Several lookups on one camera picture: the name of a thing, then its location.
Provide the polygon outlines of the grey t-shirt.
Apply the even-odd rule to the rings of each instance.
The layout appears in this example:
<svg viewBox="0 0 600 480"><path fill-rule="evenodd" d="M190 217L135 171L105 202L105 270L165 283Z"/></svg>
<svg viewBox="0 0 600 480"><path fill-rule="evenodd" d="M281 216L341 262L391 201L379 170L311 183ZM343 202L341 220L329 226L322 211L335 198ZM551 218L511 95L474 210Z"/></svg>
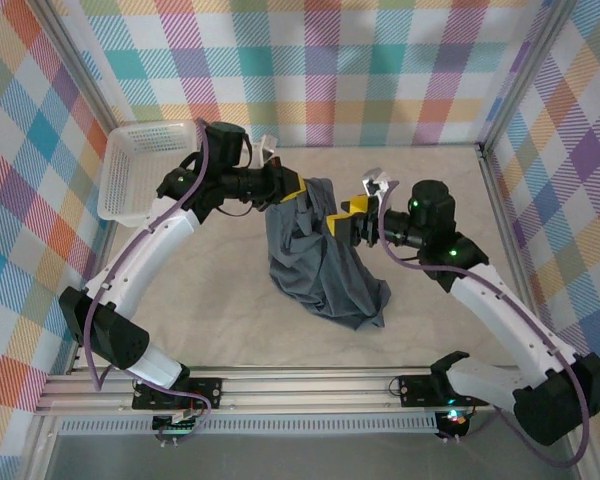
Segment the grey t-shirt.
<svg viewBox="0 0 600 480"><path fill-rule="evenodd" d="M310 178L305 184L305 192L265 211L273 284L322 319L351 330L383 328L389 285L329 232L327 217L337 211L332 182Z"/></svg>

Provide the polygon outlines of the plaid backdrop cloth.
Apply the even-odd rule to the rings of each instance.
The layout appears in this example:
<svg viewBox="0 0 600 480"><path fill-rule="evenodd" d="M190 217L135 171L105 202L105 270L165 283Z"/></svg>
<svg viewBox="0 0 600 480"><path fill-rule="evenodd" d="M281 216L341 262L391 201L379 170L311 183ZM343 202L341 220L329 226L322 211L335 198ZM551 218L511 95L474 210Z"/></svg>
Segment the plaid backdrop cloth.
<svg viewBox="0 0 600 480"><path fill-rule="evenodd" d="M542 321L600 356L600 0L572 6L494 161Z"/></svg>
<svg viewBox="0 0 600 480"><path fill-rule="evenodd" d="M0 480L72 341L58 300L89 276L105 135L26 0L0 0Z"/></svg>
<svg viewBox="0 0 600 480"><path fill-rule="evenodd" d="M552 0L51 0L120 123L284 146L472 143Z"/></svg>

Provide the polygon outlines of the white perforated plastic basket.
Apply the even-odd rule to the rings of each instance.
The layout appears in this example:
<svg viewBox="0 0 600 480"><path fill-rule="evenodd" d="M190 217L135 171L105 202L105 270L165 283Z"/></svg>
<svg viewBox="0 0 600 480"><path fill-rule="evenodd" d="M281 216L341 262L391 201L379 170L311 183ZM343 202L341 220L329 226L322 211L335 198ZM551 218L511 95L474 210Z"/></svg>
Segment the white perforated plastic basket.
<svg viewBox="0 0 600 480"><path fill-rule="evenodd" d="M138 123L107 139L97 212L133 228L142 224L164 176L197 150L191 120Z"/></svg>

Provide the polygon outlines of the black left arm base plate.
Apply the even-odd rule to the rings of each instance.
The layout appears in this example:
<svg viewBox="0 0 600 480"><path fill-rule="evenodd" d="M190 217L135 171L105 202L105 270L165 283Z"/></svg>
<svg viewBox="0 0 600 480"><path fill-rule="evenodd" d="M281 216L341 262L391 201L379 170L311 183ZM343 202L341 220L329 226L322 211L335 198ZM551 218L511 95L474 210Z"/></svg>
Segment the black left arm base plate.
<svg viewBox="0 0 600 480"><path fill-rule="evenodd" d="M222 396L221 378L195 378L181 379L174 385L176 391L188 392L207 398L212 409L218 409ZM150 388L145 384L134 385L132 408L134 410L184 410L194 408L200 410L204 402L188 396L166 394Z"/></svg>

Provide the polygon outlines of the aluminium frame post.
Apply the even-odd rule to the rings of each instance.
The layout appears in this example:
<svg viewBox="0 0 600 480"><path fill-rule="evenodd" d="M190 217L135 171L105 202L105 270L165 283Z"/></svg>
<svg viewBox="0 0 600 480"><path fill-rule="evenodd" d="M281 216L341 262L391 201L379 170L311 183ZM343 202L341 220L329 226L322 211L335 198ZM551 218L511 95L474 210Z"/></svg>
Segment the aluminium frame post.
<svg viewBox="0 0 600 480"><path fill-rule="evenodd" d="M483 158L494 152L576 3L577 0L551 0L541 8L541 16L529 31L534 36L523 42L503 84L504 93L492 105L484 132L477 143L477 150Z"/></svg>
<svg viewBox="0 0 600 480"><path fill-rule="evenodd" d="M118 122L51 0L28 0L28 3L102 129L110 133L118 127Z"/></svg>

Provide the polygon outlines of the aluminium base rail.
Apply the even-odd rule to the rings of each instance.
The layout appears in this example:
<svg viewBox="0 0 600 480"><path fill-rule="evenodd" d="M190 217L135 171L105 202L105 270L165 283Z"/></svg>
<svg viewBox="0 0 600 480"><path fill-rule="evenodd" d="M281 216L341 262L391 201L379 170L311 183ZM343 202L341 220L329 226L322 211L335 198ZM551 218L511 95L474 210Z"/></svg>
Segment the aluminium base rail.
<svg viewBox="0 0 600 480"><path fill-rule="evenodd" d="M493 406L511 412L513 390L529 385L514 368L496 368L474 359L460 365L458 374L449 373L454 390L484 401L479 410ZM427 368L201 368L196 378L222 380L216 415L267 414L362 414L407 411L449 411L440 401L419 398L415 406L403 407L393 393L399 375L424 375ZM89 374L78 369L70 375L52 375L37 403L37 415L132 415L135 397L133 382L121 372L112 372L102 390L91 385Z"/></svg>

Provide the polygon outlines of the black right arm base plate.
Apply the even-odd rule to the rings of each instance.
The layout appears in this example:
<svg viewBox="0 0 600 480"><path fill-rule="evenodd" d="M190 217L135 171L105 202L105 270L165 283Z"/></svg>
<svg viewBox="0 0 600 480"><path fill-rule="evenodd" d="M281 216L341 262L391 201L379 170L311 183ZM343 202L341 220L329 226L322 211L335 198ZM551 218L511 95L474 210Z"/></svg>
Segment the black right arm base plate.
<svg viewBox="0 0 600 480"><path fill-rule="evenodd" d="M401 406L407 407L482 407L487 403L466 395L452 393L440 387L431 375L401 375L397 377L397 393Z"/></svg>

